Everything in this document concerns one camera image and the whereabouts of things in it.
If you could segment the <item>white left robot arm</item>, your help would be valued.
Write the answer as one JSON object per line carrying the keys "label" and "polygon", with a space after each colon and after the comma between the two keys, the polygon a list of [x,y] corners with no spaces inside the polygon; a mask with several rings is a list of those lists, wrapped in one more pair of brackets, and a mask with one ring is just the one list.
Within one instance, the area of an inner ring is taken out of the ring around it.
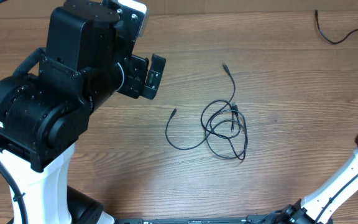
{"label": "white left robot arm", "polygon": [[114,223],[103,204],[68,185],[75,143],[114,93],[155,98],[166,60],[135,56],[149,11],[137,1],[66,1],[45,47],[0,81],[0,174],[13,223]]}

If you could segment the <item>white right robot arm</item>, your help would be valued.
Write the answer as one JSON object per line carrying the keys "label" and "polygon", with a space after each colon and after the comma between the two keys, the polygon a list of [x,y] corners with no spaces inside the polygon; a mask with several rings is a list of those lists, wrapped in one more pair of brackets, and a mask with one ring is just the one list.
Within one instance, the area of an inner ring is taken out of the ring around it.
{"label": "white right robot arm", "polygon": [[358,191],[357,145],[349,160],[318,190],[294,205],[288,205],[274,223],[329,223],[333,213]]}

